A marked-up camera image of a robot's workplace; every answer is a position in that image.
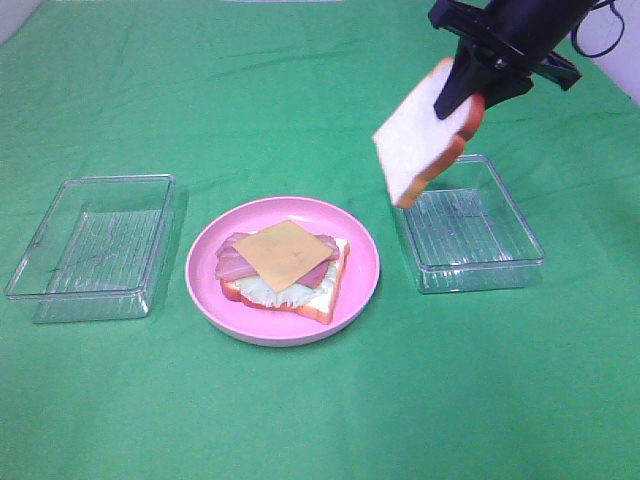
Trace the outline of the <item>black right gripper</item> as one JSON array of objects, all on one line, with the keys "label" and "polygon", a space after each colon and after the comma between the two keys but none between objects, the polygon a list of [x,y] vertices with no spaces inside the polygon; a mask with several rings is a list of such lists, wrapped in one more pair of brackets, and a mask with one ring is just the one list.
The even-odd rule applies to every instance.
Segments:
[{"label": "black right gripper", "polygon": [[[468,97],[480,94],[485,108],[528,93],[532,72],[563,90],[581,77],[554,48],[582,20],[580,1],[491,1],[475,7],[437,1],[428,13],[434,28],[470,42],[459,42],[449,76],[434,103],[438,119],[449,117]],[[478,49],[493,64],[478,57]]]}]

